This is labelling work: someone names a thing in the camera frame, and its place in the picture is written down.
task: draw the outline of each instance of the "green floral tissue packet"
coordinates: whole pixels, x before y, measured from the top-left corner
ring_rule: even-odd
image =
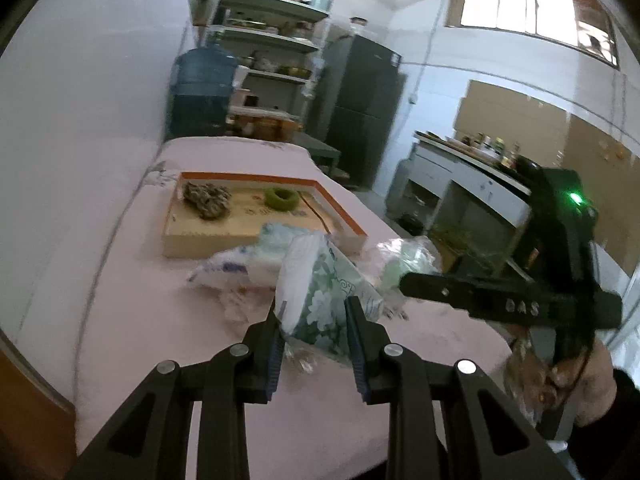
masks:
[[[382,297],[321,232],[292,241],[276,284],[275,313],[291,338],[332,358],[349,355],[344,300],[360,298],[367,319],[376,321]]]

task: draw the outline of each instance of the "refrigerator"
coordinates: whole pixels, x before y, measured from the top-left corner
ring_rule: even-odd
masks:
[[[323,57],[306,132],[340,150],[350,184],[371,188],[402,91],[401,57],[358,35],[338,38]]]

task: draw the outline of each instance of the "green ring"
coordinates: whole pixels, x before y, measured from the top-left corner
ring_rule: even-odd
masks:
[[[300,202],[297,191],[283,187],[268,187],[264,190],[264,203],[276,211],[291,211]]]

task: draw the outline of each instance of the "bed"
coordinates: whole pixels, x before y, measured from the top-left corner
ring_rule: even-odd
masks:
[[[241,339],[216,293],[187,282],[193,260],[162,256],[161,231],[179,171],[273,174],[316,179],[367,232],[366,247],[397,235],[353,193],[325,177],[303,148],[235,137],[168,142],[124,214],[94,290],[77,369],[76,443],[81,452],[130,391],[160,361],[206,361]],[[410,322],[384,320],[393,341],[453,364],[471,357],[485,371],[510,354],[487,324],[441,303],[409,301]],[[187,478],[195,478],[194,409]],[[254,480],[348,479],[386,458],[388,408],[366,406],[353,373],[320,358],[313,375],[283,365],[266,406],[246,407]]]

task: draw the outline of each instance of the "green led light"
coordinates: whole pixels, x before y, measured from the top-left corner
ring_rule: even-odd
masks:
[[[577,203],[577,205],[580,205],[584,201],[583,198],[577,193],[571,193],[571,195],[569,196],[571,197],[571,200]]]

